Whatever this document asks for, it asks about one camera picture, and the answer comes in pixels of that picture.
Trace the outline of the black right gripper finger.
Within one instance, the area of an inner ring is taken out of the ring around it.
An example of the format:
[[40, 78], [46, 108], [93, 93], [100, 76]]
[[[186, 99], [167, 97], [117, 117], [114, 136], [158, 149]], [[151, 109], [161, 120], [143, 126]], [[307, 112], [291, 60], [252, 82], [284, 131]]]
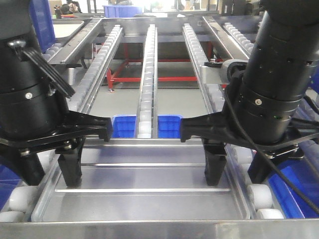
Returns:
[[[301, 149], [283, 149], [272, 152], [266, 152], [270, 155], [270, 160], [275, 166], [287, 160], [301, 160], [303, 158], [303, 151]], [[271, 166], [263, 159], [260, 152], [257, 152], [248, 169], [248, 175], [253, 184], [261, 184], [273, 171]]]
[[226, 165], [226, 150], [222, 142], [202, 138], [205, 153], [205, 179], [208, 186], [218, 185]]

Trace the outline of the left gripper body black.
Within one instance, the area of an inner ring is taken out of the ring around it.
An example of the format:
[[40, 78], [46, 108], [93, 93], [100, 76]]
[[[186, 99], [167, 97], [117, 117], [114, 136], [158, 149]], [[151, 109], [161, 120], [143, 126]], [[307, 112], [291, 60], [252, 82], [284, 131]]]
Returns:
[[111, 118], [97, 117], [69, 111], [54, 130], [31, 139], [11, 139], [0, 131], [0, 154], [23, 151], [38, 153], [66, 146], [66, 141], [94, 135], [108, 142], [112, 136]]

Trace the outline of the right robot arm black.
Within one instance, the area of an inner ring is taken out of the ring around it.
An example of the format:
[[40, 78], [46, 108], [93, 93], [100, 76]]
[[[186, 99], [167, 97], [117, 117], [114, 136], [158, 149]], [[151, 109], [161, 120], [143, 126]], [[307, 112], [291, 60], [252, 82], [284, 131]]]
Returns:
[[262, 5], [265, 14], [250, 59], [232, 73], [222, 111], [180, 124], [181, 141], [202, 139], [210, 186], [221, 178], [227, 143], [257, 151], [248, 172], [253, 183], [261, 183], [271, 172], [262, 153], [274, 164], [301, 159], [298, 144], [319, 136], [316, 123], [294, 118], [319, 65], [319, 3], [265, 0]]

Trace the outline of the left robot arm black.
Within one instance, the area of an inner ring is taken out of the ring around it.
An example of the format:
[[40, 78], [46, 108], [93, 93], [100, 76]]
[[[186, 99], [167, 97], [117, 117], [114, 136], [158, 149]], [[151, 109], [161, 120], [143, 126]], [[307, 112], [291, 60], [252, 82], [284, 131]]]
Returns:
[[110, 118], [71, 111], [74, 89], [43, 59], [27, 0], [0, 3], [0, 162], [26, 184], [38, 185], [38, 153], [55, 150], [68, 187], [81, 181], [85, 137], [112, 136]]

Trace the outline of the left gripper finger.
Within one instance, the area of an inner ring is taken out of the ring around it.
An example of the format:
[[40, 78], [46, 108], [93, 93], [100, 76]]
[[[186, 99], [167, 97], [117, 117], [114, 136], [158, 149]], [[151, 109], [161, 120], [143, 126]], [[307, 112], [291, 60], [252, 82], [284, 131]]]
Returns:
[[0, 163], [27, 185], [37, 186], [45, 173], [36, 153], [22, 154], [17, 148], [0, 145]]
[[85, 138], [75, 138], [67, 141], [66, 146], [57, 148], [58, 164], [64, 181], [68, 187], [77, 187], [81, 182], [81, 156]]

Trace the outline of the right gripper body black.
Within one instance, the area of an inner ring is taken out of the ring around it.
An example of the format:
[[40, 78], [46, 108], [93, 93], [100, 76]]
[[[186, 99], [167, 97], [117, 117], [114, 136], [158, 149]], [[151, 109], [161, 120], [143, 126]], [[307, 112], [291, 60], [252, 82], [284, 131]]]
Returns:
[[283, 151], [319, 137], [319, 123], [294, 118], [299, 101], [239, 95], [220, 112], [182, 119], [180, 140], [192, 136], [263, 152]]

